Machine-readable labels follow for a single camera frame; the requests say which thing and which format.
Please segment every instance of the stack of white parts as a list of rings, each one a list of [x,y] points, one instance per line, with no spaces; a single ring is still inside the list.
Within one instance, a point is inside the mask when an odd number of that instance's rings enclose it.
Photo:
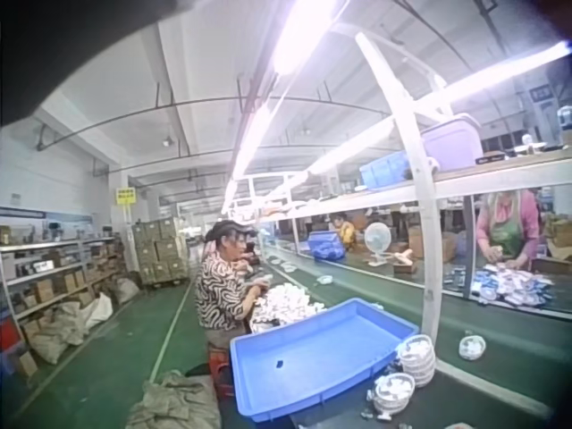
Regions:
[[[415,379],[416,387],[426,386],[435,374],[435,350],[427,335],[415,335],[400,345],[398,350],[403,372]]]

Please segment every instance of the white floor line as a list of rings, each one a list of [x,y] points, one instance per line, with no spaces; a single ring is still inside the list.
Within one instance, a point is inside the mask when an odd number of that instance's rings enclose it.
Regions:
[[[10,418],[10,423],[18,419],[22,415],[22,413],[31,405],[31,403],[34,402],[34,400],[36,400],[39,394],[42,391],[44,391],[44,389],[56,378],[56,376],[60,374],[64,370],[64,368],[67,367],[70,364],[70,362],[72,362],[73,359],[76,356],[78,356],[81,353],[81,351],[84,350],[94,338],[98,338],[98,334],[100,333],[100,331],[105,329],[106,326],[109,324],[109,322],[111,322],[112,320],[115,319],[115,317],[120,315],[125,308],[131,305],[132,302],[133,299],[129,301],[127,304],[125,304],[123,307],[121,307],[119,310],[117,310],[117,313],[115,313],[109,319],[103,322],[95,331],[93,331],[88,336],[88,338],[81,345],[78,346],[78,348],[76,348],[70,354],[70,356],[68,356],[60,365],[58,365],[57,368],[42,383],[38,385],[36,390],[34,390],[32,394],[28,397],[28,399],[22,404],[20,409],[18,409],[18,411],[16,411],[16,413]]]
[[[151,372],[151,376],[149,377],[149,381],[153,383],[157,377],[157,372],[159,371],[159,366],[163,362],[164,353],[167,350],[167,346],[169,345],[169,341],[171,340],[172,332],[175,329],[175,325],[179,320],[179,315],[181,315],[181,311],[185,302],[187,302],[187,296],[189,295],[190,286],[192,282],[189,283],[187,286],[187,290],[185,290],[185,295],[182,297],[181,303],[179,304],[179,308],[177,308],[177,312],[175,313],[175,317],[172,319],[171,326],[169,326],[169,331],[167,331],[166,337],[164,337],[163,345],[161,346],[161,350],[159,351],[159,356],[157,356],[157,361],[155,362],[155,366],[153,366],[153,371]]]
[[[517,393],[505,387],[501,387],[498,384],[488,382],[483,378],[472,375],[456,366],[443,362],[440,359],[437,359],[436,369],[437,371],[454,378],[460,383],[486,393],[487,395],[494,397],[496,400],[505,402],[506,404],[509,404],[514,408],[521,409],[533,416],[547,419],[552,414],[552,409],[538,400],[533,400],[521,393]]]

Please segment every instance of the conveyor belt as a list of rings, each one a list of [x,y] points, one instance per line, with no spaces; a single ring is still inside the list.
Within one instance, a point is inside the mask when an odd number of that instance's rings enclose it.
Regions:
[[[423,290],[319,263],[293,253],[268,248],[269,255],[292,262],[289,274],[308,286],[317,299],[331,306],[352,297],[380,302],[385,308],[420,324]],[[315,278],[331,274],[334,284],[317,285]],[[482,359],[468,362],[458,356],[458,343],[471,331],[483,335],[487,350]],[[471,374],[549,406],[556,406],[572,374],[572,324],[500,307],[443,296],[437,341],[438,356]]]

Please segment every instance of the blue plastic crate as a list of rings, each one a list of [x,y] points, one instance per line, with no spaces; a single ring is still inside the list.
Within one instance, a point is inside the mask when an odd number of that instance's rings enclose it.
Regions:
[[[404,181],[408,168],[409,160],[405,151],[399,151],[363,165],[359,171],[369,189],[379,189]]]
[[[324,402],[372,377],[415,325],[365,302],[336,307],[231,342],[239,412],[255,422]]]
[[[312,231],[307,244],[316,259],[335,261],[346,256],[346,249],[336,231]]]

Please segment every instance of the red stool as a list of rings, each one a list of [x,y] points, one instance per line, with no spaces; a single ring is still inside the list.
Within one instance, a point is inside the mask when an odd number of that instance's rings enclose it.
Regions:
[[[210,342],[206,345],[208,353],[208,368],[213,377],[214,388],[219,400],[234,397],[234,386],[221,382],[221,372],[225,368],[231,369],[229,350],[218,349]]]

